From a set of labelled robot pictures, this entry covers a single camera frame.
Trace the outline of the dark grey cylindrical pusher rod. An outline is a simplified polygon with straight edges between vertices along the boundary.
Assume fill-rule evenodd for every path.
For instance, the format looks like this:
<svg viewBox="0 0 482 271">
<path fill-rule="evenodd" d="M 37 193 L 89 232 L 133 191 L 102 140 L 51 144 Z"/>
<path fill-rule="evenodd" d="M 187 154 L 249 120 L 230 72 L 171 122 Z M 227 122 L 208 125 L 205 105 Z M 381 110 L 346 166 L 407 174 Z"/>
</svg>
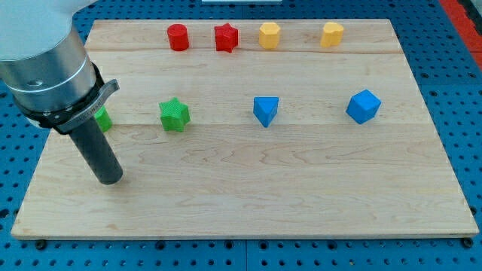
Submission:
<svg viewBox="0 0 482 271">
<path fill-rule="evenodd" d="M 74 128 L 69 136 L 101 184 L 115 184 L 121 179 L 121 165 L 94 117 Z"/>
</svg>

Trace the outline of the black clamp flange mount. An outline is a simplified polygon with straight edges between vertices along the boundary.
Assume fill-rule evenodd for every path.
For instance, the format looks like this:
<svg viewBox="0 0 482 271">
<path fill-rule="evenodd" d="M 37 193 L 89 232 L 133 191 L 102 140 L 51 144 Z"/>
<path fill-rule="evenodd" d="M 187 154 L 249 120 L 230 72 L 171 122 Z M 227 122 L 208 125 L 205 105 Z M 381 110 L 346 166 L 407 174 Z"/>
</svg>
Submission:
<svg viewBox="0 0 482 271">
<path fill-rule="evenodd" d="M 93 64 L 93 70 L 95 71 L 96 81 L 90 91 L 76 103 L 64 106 L 59 110 L 31 109 L 26 106 L 25 102 L 21 102 L 17 96 L 14 96 L 14 102 L 35 125 L 41 128 L 55 129 L 62 135 L 69 134 L 94 117 L 109 96 L 119 90 L 116 79 L 106 83 L 95 64 Z"/>
</svg>

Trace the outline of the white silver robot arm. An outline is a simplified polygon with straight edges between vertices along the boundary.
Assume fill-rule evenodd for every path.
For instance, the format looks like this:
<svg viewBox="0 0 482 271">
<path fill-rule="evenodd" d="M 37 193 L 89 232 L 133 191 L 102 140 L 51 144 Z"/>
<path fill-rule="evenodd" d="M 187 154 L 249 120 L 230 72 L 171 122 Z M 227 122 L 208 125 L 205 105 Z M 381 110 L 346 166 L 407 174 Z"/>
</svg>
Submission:
<svg viewBox="0 0 482 271">
<path fill-rule="evenodd" d="M 119 89 L 90 60 L 73 16 L 93 0 L 1 3 L 1 80 L 33 123 L 68 135 L 102 184 L 123 170 L 94 117 Z"/>
</svg>

